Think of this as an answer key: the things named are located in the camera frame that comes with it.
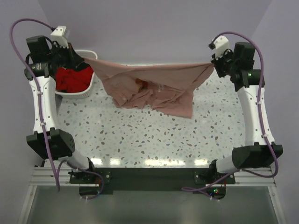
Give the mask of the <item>pink t shirt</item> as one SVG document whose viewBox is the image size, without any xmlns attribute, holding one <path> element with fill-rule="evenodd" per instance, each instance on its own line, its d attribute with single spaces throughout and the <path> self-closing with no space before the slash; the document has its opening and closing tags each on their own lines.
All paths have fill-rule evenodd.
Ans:
<svg viewBox="0 0 299 224">
<path fill-rule="evenodd" d="M 166 115 L 190 119 L 193 92 L 212 74 L 212 63 L 127 66 L 85 58 L 116 107 L 150 105 Z"/>
</svg>

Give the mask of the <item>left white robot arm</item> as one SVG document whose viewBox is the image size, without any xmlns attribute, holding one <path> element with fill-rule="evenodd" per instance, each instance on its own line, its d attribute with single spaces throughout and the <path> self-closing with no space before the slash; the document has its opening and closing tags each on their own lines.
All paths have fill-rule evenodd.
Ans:
<svg viewBox="0 0 299 224">
<path fill-rule="evenodd" d="M 73 136 L 59 128 L 55 90 L 59 68 L 82 71 L 88 65 L 72 48 L 62 48 L 43 35 L 26 39 L 30 54 L 26 57 L 24 73 L 29 80 L 35 108 L 33 134 L 27 144 L 44 160 L 63 161 L 75 172 L 94 171 L 88 157 L 76 151 Z"/>
</svg>

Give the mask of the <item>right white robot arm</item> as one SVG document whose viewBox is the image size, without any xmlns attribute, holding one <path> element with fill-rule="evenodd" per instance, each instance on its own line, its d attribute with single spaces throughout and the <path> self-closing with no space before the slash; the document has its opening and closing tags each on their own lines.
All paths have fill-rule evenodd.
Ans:
<svg viewBox="0 0 299 224">
<path fill-rule="evenodd" d="M 215 160 L 211 167 L 226 174 L 242 169 L 265 168 L 282 155 L 271 133 L 264 103 L 264 78 L 254 69 L 255 48 L 248 42 L 237 42 L 233 50 L 225 37 L 209 44 L 214 49 L 211 62 L 219 77 L 229 76 L 239 97 L 244 123 L 245 145 L 233 149 L 231 156 Z"/>
</svg>

